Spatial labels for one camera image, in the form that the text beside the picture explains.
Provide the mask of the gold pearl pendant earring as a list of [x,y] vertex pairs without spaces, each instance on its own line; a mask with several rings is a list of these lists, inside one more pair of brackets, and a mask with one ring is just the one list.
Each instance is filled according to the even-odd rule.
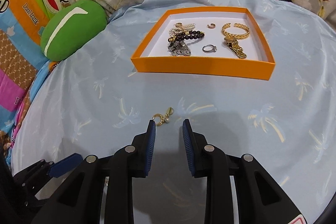
[[164,124],[170,123],[170,117],[174,114],[174,109],[169,107],[165,114],[154,114],[152,120],[154,120],[155,125],[157,127],[162,126]]

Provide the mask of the silver wrist watch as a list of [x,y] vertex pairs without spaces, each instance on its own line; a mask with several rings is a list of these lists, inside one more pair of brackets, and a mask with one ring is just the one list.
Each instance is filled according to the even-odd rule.
[[184,41],[171,42],[168,51],[172,56],[191,56],[191,51]]

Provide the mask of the gold wrist watch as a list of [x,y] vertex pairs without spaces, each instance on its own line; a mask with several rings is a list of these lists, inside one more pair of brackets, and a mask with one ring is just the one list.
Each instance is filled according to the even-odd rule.
[[242,47],[239,46],[238,41],[232,38],[225,38],[227,47],[239,58],[246,59],[247,55],[243,52]]

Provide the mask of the gold hoop earring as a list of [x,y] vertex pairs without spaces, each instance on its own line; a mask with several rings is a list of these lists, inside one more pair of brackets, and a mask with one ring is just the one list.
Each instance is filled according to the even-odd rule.
[[214,29],[216,27],[216,25],[214,23],[210,23],[207,25],[207,28],[209,29]]

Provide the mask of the orange jewelry tray box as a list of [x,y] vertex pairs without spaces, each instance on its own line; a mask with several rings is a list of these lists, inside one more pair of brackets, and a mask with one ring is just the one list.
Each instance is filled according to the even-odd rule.
[[[168,51],[169,30],[176,23],[195,24],[195,30],[204,38],[186,39],[191,56],[172,56]],[[207,25],[214,23],[214,29]],[[243,24],[250,29],[248,38],[238,41],[246,59],[239,59],[226,45],[222,26],[227,31],[243,34],[234,26]],[[269,80],[275,60],[268,42],[256,19],[247,8],[241,7],[189,7],[167,10],[154,24],[131,56],[138,72],[184,73],[194,75],[230,76]]]

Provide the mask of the light blue palm-print sheet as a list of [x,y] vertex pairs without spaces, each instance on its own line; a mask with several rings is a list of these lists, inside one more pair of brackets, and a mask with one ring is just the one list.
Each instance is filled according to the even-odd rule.
[[[169,9],[245,7],[276,61],[268,81],[138,73],[131,55]],[[188,169],[185,119],[229,155],[253,155],[314,223],[335,194],[335,31],[319,16],[276,0],[144,0],[61,62],[39,89],[11,155],[18,173],[34,162],[113,155],[157,128],[147,178],[134,179],[136,223],[202,223],[206,180]]]

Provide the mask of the pearl gold brooch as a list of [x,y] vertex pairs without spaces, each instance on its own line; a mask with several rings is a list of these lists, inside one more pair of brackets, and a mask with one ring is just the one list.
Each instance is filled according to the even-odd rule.
[[181,33],[188,34],[194,28],[195,28],[194,23],[190,23],[190,24],[176,23],[173,26],[173,28],[169,30],[169,37],[177,36],[178,34],[181,34]]

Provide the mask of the green plush pillow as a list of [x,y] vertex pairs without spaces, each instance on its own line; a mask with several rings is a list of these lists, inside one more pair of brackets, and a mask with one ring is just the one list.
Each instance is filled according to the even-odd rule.
[[62,61],[103,31],[105,10],[91,0],[80,0],[62,9],[45,26],[42,53],[51,61]]

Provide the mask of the colourful cartoon monkey bedsheet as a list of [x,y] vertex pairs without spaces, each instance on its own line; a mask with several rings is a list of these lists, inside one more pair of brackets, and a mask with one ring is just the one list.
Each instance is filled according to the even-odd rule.
[[39,72],[50,73],[54,62],[41,51],[47,23],[68,0],[1,0],[1,150],[7,164],[18,131],[35,97]]

